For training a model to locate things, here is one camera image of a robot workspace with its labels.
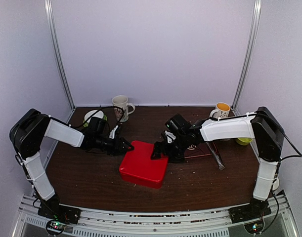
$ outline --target red container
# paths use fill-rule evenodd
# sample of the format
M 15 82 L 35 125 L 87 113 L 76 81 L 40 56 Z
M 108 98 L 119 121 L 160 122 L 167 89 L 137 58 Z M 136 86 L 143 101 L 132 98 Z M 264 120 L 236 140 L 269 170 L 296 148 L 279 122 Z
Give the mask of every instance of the red container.
M 127 152 L 119 168 L 122 179 L 159 189 L 162 186 L 168 157 L 151 159 L 153 144 L 140 141 L 133 141 L 131 144 L 134 150 Z

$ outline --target white panel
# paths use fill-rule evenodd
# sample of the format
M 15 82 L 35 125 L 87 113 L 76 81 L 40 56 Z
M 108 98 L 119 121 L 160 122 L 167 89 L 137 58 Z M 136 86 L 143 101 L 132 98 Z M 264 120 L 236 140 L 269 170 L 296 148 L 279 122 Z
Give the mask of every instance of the white panel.
M 0 237 L 9 236 L 22 195 L 32 189 L 14 159 L 12 126 L 30 109 L 65 120 L 62 89 L 43 1 L 0 0 Z M 52 141 L 41 149 L 44 158 Z
M 232 103 L 253 0 L 53 0 L 78 106 Z
M 302 0 L 263 1 L 259 34 L 239 111 L 267 106 L 302 152 Z M 283 156 L 295 154 L 285 141 Z M 302 158 L 280 169 L 302 236 Z

